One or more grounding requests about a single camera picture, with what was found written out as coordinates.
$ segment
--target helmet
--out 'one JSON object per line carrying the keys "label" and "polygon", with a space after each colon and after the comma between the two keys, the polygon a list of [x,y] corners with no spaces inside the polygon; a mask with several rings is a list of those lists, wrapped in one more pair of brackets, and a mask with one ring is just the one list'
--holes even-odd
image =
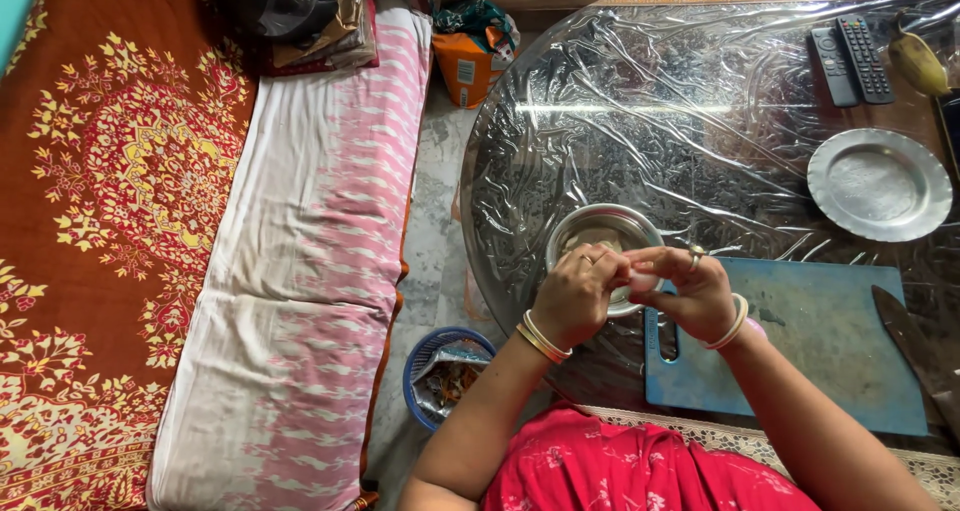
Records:
{"label": "helmet", "polygon": [[250,32],[294,42],[321,32],[339,10],[337,0],[223,0]]}

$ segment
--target floor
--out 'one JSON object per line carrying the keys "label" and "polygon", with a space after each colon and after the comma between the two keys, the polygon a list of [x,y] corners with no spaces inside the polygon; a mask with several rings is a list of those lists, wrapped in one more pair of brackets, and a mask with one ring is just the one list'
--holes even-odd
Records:
{"label": "floor", "polygon": [[[497,347],[506,341],[475,285],[467,288],[470,278],[464,238],[460,222],[451,214],[454,200],[459,198],[460,167],[476,116],[476,109],[453,105],[443,81],[434,77],[421,124],[403,245],[403,260],[410,272],[397,287],[403,294],[403,308],[390,334],[390,358],[377,394],[366,450],[364,478],[379,482],[377,511],[397,508],[407,474],[430,437],[403,400],[403,364],[414,345],[427,333],[446,326],[483,333]],[[465,309],[465,290],[473,301],[470,314]],[[546,388],[535,393],[523,417],[531,417],[548,401]]]}

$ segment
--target woman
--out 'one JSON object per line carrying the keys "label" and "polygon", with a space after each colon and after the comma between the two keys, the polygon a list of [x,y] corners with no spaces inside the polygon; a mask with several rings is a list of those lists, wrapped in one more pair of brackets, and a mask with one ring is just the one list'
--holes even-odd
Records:
{"label": "woman", "polygon": [[[794,486],[771,468],[685,445],[653,424],[604,424],[559,403],[511,438],[555,357],[591,338],[631,267],[669,279],[677,295],[633,292],[726,360]],[[401,511],[613,509],[680,511],[930,510],[937,504],[869,431],[744,325],[720,262],[670,247],[622,255],[577,247],[547,274],[529,327],[513,333],[430,439],[400,497]]]}

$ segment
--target cutting board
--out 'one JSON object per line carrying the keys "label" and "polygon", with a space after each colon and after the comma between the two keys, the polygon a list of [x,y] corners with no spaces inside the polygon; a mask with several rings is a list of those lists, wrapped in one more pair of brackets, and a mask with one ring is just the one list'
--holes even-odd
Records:
{"label": "cutting board", "polygon": [[[870,286],[901,302],[892,267],[718,258],[732,291],[750,303],[778,350],[870,431],[927,435],[916,376],[883,328]],[[666,282],[664,292],[676,293]],[[646,397],[666,407],[753,415],[734,375],[715,351],[679,328],[677,358],[660,353],[657,312],[647,309]]]}

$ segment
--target woman's hand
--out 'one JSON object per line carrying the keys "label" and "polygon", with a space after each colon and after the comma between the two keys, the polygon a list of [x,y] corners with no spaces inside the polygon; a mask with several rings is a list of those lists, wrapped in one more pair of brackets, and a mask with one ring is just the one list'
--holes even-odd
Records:
{"label": "woman's hand", "polygon": [[673,247],[649,247],[623,253],[630,265],[641,273],[653,273],[670,280],[677,295],[662,292],[633,292],[630,302],[666,313],[693,338],[714,343],[737,321],[737,308],[730,281],[720,261],[702,256],[697,269],[690,272],[693,256]]}
{"label": "woman's hand", "polygon": [[629,276],[630,260],[609,247],[576,247],[547,273],[530,319],[554,346],[573,348],[600,330],[611,292],[627,284]]}

